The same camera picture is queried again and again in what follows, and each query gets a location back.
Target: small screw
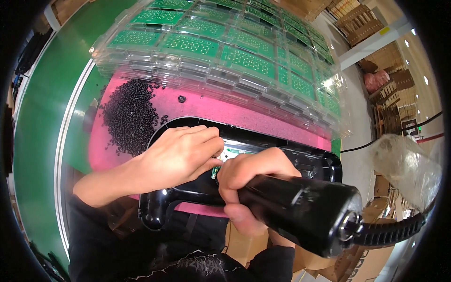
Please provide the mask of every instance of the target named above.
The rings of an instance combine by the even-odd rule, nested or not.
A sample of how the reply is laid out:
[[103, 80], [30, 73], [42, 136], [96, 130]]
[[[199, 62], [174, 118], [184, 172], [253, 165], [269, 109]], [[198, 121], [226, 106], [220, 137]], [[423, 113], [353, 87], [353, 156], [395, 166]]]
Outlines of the small screw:
[[186, 101], [186, 97], [180, 95], [180, 96], [179, 96], [179, 103], [185, 103], [185, 101]]

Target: yellow label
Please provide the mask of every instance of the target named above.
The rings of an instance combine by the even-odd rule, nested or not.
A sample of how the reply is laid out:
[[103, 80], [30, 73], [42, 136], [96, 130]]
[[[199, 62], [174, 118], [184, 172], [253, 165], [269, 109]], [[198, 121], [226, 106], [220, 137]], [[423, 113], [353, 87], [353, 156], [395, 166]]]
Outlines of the yellow label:
[[389, 27], [384, 27], [383, 29], [381, 29], [381, 31], [379, 31], [379, 34], [380, 34], [380, 35], [384, 35], [384, 34], [386, 34], [389, 30], [390, 30]]

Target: stacked plastic trays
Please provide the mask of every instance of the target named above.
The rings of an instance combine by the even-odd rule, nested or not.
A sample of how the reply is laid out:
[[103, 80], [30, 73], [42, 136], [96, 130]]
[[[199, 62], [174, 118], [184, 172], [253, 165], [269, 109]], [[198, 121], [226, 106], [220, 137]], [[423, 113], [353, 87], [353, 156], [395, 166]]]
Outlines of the stacked plastic trays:
[[346, 86], [328, 40], [269, 0], [143, 0], [90, 49], [120, 71], [273, 116], [325, 138], [350, 135]]

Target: pink foam mat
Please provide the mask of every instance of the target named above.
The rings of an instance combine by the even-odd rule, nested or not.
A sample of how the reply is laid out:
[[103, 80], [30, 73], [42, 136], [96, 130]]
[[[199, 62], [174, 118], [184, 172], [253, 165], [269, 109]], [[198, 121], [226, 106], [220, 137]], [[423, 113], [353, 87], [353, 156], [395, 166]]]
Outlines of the pink foam mat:
[[[102, 105], [110, 100], [110, 95], [118, 86], [127, 82], [126, 79], [122, 79], [121, 77], [122, 74], [117, 72], [111, 78], [102, 97]], [[328, 151], [331, 149], [331, 142], [329, 140], [309, 131], [250, 109], [210, 98], [206, 95], [202, 97], [196, 92], [171, 88], [162, 89], [162, 87], [154, 89], [153, 94], [155, 94], [155, 97], [151, 99], [153, 107], [156, 108], [159, 116], [168, 115], [168, 120], [181, 116], [198, 116], [293, 140]], [[178, 102], [179, 95], [186, 97], [185, 103]], [[117, 147], [115, 145], [107, 145], [111, 139], [111, 135], [108, 133], [107, 127], [102, 126], [102, 124], [103, 109], [98, 109], [88, 145], [88, 159], [93, 171], [111, 169], [132, 158], [131, 155], [126, 153], [121, 153], [117, 156]], [[131, 197], [138, 199], [138, 195], [132, 195]], [[223, 216], [223, 213], [220, 214], [213, 210], [208, 211], [208, 208], [199, 209], [193, 206], [193, 209], [190, 209], [190, 205], [183, 205], [182, 211]], [[177, 206], [176, 210], [180, 210], [180, 208], [181, 205]]]

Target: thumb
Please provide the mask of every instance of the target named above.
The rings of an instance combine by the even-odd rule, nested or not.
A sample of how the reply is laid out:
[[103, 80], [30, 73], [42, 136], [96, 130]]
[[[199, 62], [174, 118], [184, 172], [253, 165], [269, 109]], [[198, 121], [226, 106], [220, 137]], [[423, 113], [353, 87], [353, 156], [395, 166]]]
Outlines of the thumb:
[[216, 167], [216, 166], [222, 166], [224, 163], [221, 160], [218, 160], [217, 158], [209, 158], [203, 165], [201, 165], [198, 169], [196, 169], [192, 174], [191, 177], [193, 179], [196, 179], [201, 175], [202, 173], [209, 171], [210, 169]]
[[236, 230], [244, 236], [259, 236], [268, 229], [266, 225], [258, 221], [250, 209], [240, 203], [230, 203], [224, 207], [225, 214], [235, 226]]

